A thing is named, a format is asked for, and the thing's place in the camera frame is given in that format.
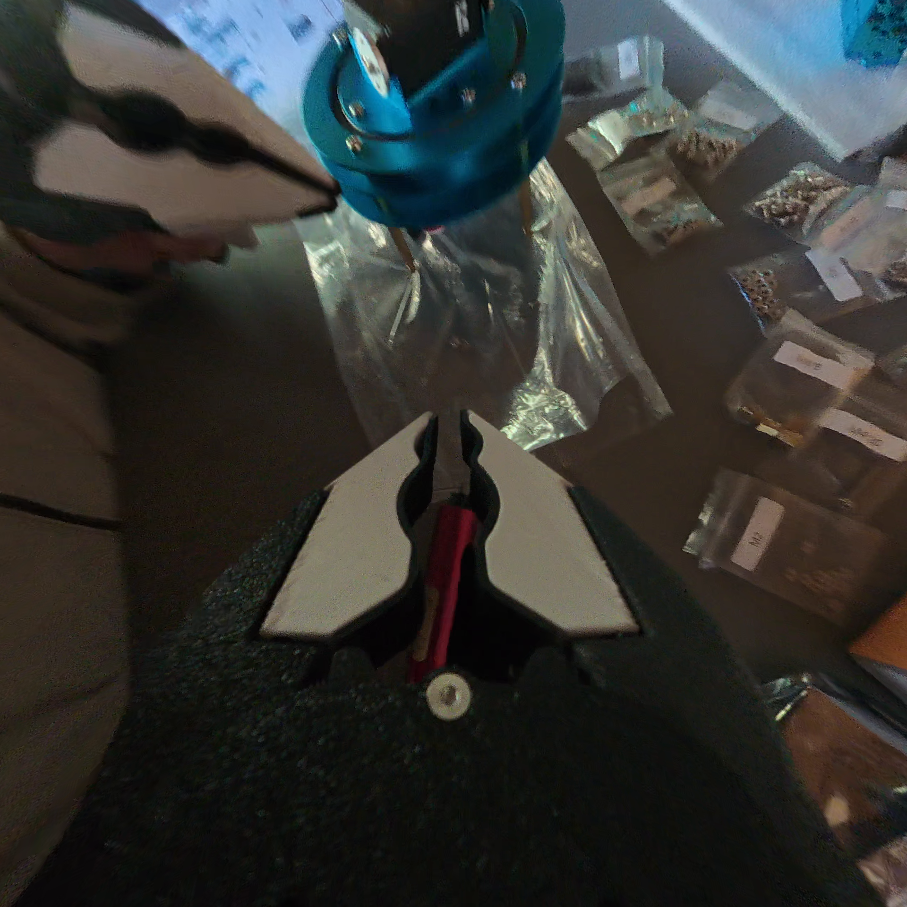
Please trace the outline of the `person's left hand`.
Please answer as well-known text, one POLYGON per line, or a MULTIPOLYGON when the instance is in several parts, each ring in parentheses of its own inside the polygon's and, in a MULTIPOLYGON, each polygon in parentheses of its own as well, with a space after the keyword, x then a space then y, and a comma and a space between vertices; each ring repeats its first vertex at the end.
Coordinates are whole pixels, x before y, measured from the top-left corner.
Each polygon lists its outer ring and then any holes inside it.
POLYGON ((179 238, 159 232, 129 231, 89 245, 47 240, 18 229, 10 233, 46 263, 79 273, 103 269, 145 277, 163 265, 219 263, 229 252, 228 244, 218 238, 179 238))

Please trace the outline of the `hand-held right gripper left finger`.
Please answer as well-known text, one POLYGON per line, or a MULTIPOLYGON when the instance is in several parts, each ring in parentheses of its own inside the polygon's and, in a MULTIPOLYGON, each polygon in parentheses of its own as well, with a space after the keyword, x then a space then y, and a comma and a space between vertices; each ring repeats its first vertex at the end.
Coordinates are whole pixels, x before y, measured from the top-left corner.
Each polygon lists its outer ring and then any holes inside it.
POLYGON ((416 529, 433 498, 438 424, 418 416, 324 489, 261 639, 327 658, 357 647, 377 666, 410 647, 424 619, 416 529))

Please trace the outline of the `instruction manual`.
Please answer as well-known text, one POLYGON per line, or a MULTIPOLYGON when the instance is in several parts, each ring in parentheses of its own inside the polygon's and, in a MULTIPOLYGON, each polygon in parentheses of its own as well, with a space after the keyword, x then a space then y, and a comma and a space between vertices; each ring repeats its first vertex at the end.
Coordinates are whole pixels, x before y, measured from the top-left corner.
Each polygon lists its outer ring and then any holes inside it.
POLYGON ((340 1, 140 1, 308 150, 302 99, 314 62, 344 17, 340 1))

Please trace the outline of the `dark grey desk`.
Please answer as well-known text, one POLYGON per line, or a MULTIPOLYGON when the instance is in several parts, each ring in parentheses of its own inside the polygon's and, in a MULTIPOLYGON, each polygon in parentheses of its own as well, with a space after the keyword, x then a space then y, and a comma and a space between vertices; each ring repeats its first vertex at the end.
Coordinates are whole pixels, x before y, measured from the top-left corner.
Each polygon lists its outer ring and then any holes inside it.
POLYGON ((545 650, 521 684, 478 690, 458 721, 369 675, 306 686, 310 657, 248 641, 262 559, 289 554, 297 505, 366 453, 301 240, 182 278, 114 368, 126 558, 140 658, 117 741, 126 771, 102 834, 90 905, 874 905, 860 871, 792 776, 749 670, 831 658, 833 631, 741 582, 694 578, 681 536, 722 451, 760 444, 719 413, 756 329, 719 264, 778 244, 736 213, 817 142, 784 121, 706 187, 730 236, 643 262, 575 193, 629 321, 676 414, 588 456, 618 566, 656 617, 653 638, 545 650))

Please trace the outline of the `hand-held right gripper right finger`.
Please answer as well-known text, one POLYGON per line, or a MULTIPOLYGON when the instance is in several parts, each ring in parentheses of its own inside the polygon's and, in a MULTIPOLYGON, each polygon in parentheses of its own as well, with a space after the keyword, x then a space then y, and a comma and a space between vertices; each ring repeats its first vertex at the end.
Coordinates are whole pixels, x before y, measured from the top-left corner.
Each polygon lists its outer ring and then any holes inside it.
POLYGON ((532 654, 640 635, 577 487, 479 414, 460 413, 478 526, 459 601, 459 664, 513 679, 532 654))

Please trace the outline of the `red electric screwdriver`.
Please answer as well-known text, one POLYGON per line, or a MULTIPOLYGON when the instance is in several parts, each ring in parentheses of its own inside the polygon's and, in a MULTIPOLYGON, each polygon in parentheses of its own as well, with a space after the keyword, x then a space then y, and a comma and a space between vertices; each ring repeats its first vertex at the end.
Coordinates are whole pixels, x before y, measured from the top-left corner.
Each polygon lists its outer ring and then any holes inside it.
POLYGON ((478 527, 470 499, 470 472, 462 455, 445 469, 445 486, 430 506, 425 556, 423 618, 410 648, 405 680, 415 685, 448 663, 460 599, 463 561, 478 527))

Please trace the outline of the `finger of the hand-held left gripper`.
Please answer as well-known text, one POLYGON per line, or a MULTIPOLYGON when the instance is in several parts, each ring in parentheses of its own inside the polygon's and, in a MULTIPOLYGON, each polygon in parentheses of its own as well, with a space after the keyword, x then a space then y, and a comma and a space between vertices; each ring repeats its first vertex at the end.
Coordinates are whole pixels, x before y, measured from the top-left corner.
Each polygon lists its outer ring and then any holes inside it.
POLYGON ((60 46, 85 99, 80 114, 122 148, 254 166, 306 188, 337 181, 197 53, 86 6, 65 6, 60 46))
POLYGON ((34 233, 89 245, 128 231, 162 231, 253 248, 256 228, 334 209, 333 179, 287 131, 274 122, 223 126, 314 186, 256 163, 204 163, 180 150, 128 151, 96 128, 67 124, 34 159, 34 181, 46 202, 34 214, 34 233))

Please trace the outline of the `large clear plastic bag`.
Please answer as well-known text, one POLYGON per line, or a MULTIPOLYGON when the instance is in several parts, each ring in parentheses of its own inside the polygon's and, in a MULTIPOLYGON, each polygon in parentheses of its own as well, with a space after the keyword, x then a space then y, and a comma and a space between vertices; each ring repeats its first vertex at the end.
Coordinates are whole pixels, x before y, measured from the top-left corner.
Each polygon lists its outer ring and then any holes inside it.
POLYGON ((611 445, 669 418, 606 264, 555 170, 418 240, 348 205, 299 223, 334 358, 370 446, 425 412, 479 414, 526 450, 611 445))

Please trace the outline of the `black servo motor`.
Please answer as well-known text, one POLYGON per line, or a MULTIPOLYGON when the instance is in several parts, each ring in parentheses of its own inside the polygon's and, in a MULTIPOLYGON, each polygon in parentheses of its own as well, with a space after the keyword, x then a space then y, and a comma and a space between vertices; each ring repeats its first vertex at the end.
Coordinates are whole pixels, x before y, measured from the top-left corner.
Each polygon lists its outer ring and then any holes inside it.
POLYGON ((406 99, 485 36, 487 1, 376 1, 376 46, 406 99))

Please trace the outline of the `pile of small zip bags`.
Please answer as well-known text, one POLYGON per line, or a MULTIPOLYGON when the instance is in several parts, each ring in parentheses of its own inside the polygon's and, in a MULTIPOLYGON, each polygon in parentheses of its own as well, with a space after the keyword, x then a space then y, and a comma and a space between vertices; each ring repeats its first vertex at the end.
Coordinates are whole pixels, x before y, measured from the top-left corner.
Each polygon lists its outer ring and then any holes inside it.
MULTIPOLYGON (((721 227, 687 176, 720 174, 780 111, 723 80, 692 109, 664 86, 660 40, 633 36, 568 64, 565 101, 631 95, 567 138, 650 255, 721 227)), ((887 544, 868 520, 905 480, 905 386, 827 329, 905 298, 896 192, 800 163, 744 210, 799 244, 727 275, 761 340, 724 394, 741 425, 787 449, 756 476, 720 470, 685 550, 845 626, 873 604, 887 544)))

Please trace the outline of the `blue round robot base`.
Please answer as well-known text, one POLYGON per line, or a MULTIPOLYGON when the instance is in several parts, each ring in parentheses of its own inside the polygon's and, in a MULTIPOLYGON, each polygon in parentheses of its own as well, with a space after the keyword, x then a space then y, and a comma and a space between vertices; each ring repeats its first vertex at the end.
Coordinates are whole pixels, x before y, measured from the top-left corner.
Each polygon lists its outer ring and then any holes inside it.
POLYGON ((561 120, 559 1, 487 1, 485 36, 406 99, 376 46, 376 1, 343 2, 302 99, 308 138, 349 207, 402 234, 432 231, 523 186, 561 120))

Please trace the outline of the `person's beige jacket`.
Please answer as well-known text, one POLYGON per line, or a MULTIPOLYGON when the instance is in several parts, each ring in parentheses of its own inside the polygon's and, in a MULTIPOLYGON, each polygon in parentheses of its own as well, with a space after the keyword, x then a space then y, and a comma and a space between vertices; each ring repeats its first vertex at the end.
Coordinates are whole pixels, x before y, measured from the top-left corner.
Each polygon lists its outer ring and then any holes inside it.
POLYGON ((60 842, 129 692, 114 440, 96 354, 135 298, 71 276, 2 227, 1 888, 60 842))

